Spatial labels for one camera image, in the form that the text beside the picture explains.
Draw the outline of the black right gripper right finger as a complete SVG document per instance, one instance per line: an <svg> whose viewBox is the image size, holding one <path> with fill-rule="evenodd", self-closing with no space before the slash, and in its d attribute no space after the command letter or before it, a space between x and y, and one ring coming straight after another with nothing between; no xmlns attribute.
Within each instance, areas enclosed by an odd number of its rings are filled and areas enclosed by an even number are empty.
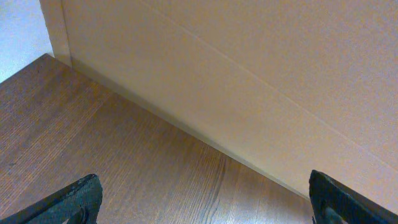
<svg viewBox="0 0 398 224"><path fill-rule="evenodd" d="M355 192L323 172L313 170L309 179L312 222L396 224L397 215Z"/></svg>

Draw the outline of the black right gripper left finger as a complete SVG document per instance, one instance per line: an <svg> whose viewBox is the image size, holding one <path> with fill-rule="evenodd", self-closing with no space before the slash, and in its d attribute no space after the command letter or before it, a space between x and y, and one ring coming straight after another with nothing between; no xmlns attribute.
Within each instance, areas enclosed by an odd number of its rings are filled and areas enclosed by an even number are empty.
<svg viewBox="0 0 398 224"><path fill-rule="evenodd" d="M5 223L96 224L103 189L96 174L77 180L48 197L1 220Z"/></svg>

